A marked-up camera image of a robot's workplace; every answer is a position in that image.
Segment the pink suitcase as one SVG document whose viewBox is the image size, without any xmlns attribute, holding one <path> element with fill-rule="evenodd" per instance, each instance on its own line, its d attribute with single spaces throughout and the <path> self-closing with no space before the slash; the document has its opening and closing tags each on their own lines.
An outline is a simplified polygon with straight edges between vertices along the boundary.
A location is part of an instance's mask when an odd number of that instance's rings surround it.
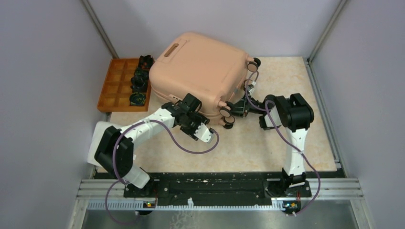
<svg viewBox="0 0 405 229">
<path fill-rule="evenodd" d="M 201 101 L 199 113 L 212 125 L 233 126 L 234 104 L 242 95 L 248 72 L 261 65 L 256 57 L 225 42 L 196 32 L 177 37 L 149 71 L 154 94 L 163 102 L 183 100 L 187 94 Z"/>
</svg>

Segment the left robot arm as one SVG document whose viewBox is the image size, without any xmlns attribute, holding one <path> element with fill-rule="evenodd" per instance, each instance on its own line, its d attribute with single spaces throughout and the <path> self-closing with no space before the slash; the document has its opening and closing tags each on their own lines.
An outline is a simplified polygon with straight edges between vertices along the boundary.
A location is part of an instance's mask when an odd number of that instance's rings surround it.
<svg viewBox="0 0 405 229">
<path fill-rule="evenodd" d="M 193 140 L 210 143 L 218 133 L 209 128 L 209 119 L 199 113 L 202 103 L 195 96 L 186 94 L 183 100 L 167 102 L 149 116 L 127 126 L 111 122 L 97 122 L 88 163 L 100 166 L 125 185 L 133 185 L 141 197 L 153 192 L 150 175 L 134 164 L 134 151 L 144 142 L 162 131 L 175 138 L 170 129 L 179 126 Z"/>
</svg>

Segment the white cloth under left arm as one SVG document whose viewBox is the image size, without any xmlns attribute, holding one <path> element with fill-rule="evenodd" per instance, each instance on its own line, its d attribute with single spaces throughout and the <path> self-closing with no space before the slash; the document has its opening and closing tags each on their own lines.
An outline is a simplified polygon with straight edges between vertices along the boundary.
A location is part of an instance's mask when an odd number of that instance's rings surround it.
<svg viewBox="0 0 405 229">
<path fill-rule="evenodd" d="M 101 167 L 101 165 L 95 160 L 95 153 L 100 144 L 101 138 L 105 132 L 105 130 L 110 127 L 112 124 L 110 122 L 99 121 L 95 125 L 93 136 L 90 144 L 90 148 L 87 154 L 87 163 L 92 164 L 97 167 Z"/>
</svg>

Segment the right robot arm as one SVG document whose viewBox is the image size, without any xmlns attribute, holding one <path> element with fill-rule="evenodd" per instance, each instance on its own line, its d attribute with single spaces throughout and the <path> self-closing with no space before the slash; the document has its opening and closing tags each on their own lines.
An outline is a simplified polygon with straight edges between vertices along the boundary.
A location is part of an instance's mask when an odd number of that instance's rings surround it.
<svg viewBox="0 0 405 229">
<path fill-rule="evenodd" d="M 311 189 L 305 172 L 309 164 L 304 154 L 306 136 L 314 121 L 312 107 L 300 93 L 289 98 L 269 94 L 262 102 L 246 93 L 235 104 L 229 103 L 231 113 L 244 117 L 248 113 L 260 115 L 259 124 L 263 130 L 274 129 L 287 144 L 286 159 L 281 179 L 269 187 L 273 196 L 311 197 Z"/>
</svg>

